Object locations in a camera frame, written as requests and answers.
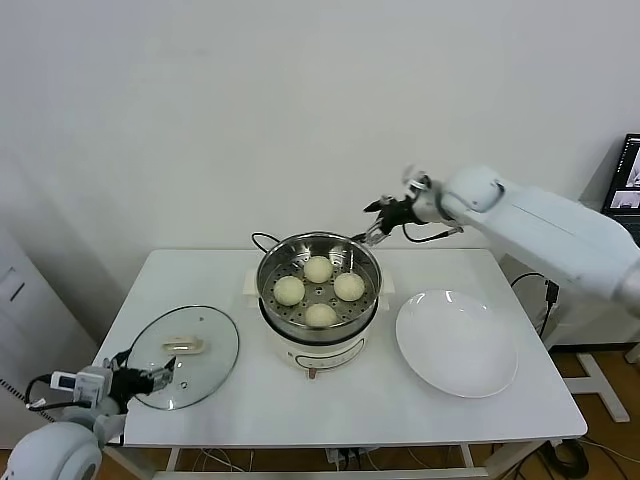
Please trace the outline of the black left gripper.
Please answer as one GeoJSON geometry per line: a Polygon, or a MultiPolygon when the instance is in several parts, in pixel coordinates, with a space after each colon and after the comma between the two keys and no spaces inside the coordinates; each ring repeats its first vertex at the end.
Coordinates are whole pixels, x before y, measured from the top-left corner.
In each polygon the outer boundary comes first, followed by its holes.
{"type": "Polygon", "coordinates": [[[117,353],[111,359],[105,358],[102,367],[113,373],[109,397],[117,403],[128,403],[136,395],[148,395],[166,388],[174,377],[176,357],[172,357],[163,367],[151,370],[123,368],[127,365],[131,350],[117,353]]]}

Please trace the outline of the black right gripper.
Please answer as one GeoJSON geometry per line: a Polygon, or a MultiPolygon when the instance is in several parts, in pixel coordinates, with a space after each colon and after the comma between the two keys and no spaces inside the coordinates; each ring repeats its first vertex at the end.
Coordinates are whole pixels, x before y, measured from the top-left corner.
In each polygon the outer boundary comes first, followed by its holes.
{"type": "Polygon", "coordinates": [[[379,211],[379,214],[378,222],[352,237],[354,242],[362,245],[380,244],[389,236],[389,233],[384,230],[393,230],[405,224],[418,223],[418,218],[413,210],[413,200],[410,197],[405,197],[402,200],[394,197],[380,197],[367,205],[363,211],[366,213],[379,211]]]}

